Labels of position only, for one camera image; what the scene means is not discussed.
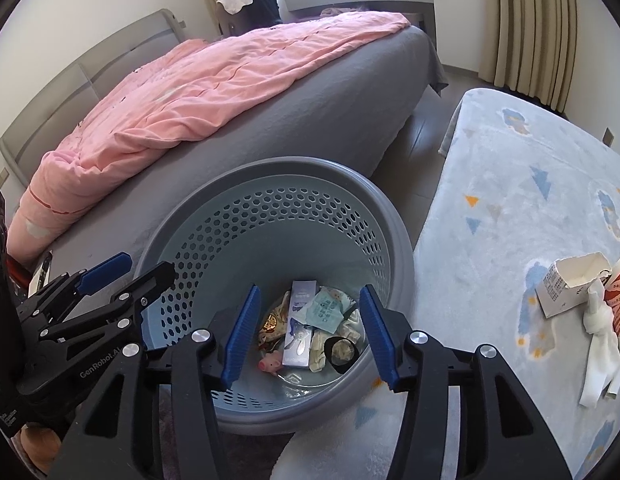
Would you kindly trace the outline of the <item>person's hand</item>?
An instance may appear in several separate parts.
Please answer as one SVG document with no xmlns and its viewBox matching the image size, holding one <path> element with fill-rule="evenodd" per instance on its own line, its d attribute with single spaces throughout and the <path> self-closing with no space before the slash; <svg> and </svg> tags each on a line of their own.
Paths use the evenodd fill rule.
<svg viewBox="0 0 620 480">
<path fill-rule="evenodd" d="M 32 464 L 43 474 L 48 474 L 61 448 L 60 437 L 55 431 L 25 425 L 20 431 L 20 442 Z"/>
</svg>

